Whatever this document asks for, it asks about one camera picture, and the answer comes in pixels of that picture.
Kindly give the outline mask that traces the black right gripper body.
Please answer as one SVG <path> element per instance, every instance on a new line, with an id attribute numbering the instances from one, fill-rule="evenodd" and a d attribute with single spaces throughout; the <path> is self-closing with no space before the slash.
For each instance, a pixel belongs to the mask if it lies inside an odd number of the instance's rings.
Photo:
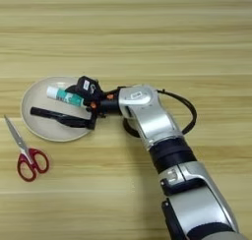
<path id="1" fill-rule="evenodd" d="M 120 115 L 119 92 L 120 88 L 100 92 L 90 103 L 92 112 L 100 117 L 105 117 L 107 114 Z"/>

